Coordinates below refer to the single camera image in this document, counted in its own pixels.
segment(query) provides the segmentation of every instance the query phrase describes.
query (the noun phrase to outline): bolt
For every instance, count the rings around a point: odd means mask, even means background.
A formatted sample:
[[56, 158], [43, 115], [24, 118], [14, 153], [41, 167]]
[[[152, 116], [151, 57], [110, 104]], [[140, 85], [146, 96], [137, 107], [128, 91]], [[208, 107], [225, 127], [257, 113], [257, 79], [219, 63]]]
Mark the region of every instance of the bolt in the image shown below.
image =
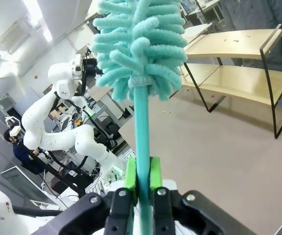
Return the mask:
[[195, 196], [194, 196], [193, 194], [189, 194], [189, 195], [187, 196], [187, 201], [192, 202], [192, 201], [194, 201], [194, 200], [195, 200]]
[[90, 199], [90, 202], [91, 202], [91, 203], [97, 202], [97, 197], [92, 197], [92, 198]]
[[166, 190], [164, 188], [161, 188], [157, 191], [157, 194], [160, 196], [164, 196], [166, 194]]
[[120, 191], [119, 196], [121, 197], [126, 196], [126, 191], [125, 190]]

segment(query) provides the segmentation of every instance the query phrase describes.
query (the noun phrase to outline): ceiling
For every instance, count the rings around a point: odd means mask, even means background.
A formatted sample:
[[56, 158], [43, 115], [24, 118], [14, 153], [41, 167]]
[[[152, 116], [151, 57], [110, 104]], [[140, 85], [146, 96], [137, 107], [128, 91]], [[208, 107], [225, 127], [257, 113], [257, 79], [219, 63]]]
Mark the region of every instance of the ceiling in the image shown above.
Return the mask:
[[25, 74], [33, 65], [34, 60], [55, 41], [84, 22], [91, 0], [38, 0], [42, 11], [43, 23], [49, 28], [53, 40], [48, 43], [43, 36], [42, 28], [28, 27], [25, 17], [28, 10], [22, 0], [0, 0], [0, 36], [14, 22], [31, 36], [12, 55], [6, 53], [0, 56], [0, 93], [20, 75]]

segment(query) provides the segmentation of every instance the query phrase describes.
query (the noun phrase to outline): beige table surface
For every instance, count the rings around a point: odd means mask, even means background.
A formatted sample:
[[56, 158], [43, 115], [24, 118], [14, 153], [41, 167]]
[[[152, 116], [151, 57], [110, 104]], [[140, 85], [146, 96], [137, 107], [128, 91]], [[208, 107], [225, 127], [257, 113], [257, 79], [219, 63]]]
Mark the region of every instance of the beige table surface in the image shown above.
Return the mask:
[[[213, 103], [218, 94], [203, 93]], [[149, 103], [150, 154], [181, 193], [195, 189], [259, 235], [282, 224], [282, 133], [274, 139], [271, 108], [225, 98], [208, 113], [196, 90]], [[277, 120], [282, 108], [276, 109]], [[119, 130], [135, 150], [134, 118]]]

